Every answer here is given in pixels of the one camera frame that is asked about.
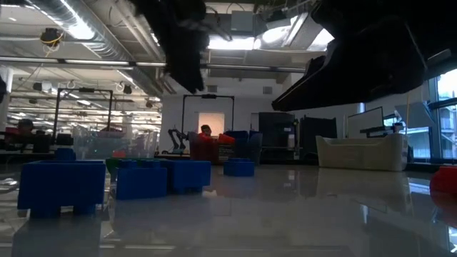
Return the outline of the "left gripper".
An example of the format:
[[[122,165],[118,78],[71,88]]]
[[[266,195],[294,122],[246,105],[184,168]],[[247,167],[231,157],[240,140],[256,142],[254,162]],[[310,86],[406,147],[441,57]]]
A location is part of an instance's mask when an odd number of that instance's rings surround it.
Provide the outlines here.
[[[204,90],[201,52],[209,44],[203,25],[202,0],[131,0],[136,16],[143,16],[166,53],[170,77],[189,93]]]

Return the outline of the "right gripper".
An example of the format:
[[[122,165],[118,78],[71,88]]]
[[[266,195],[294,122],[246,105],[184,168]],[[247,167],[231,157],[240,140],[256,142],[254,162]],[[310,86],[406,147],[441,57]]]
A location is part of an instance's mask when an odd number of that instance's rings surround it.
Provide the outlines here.
[[[426,62],[404,18],[386,1],[320,1],[311,12],[333,36],[326,56],[276,100],[275,111],[298,111],[372,101],[419,87]]]

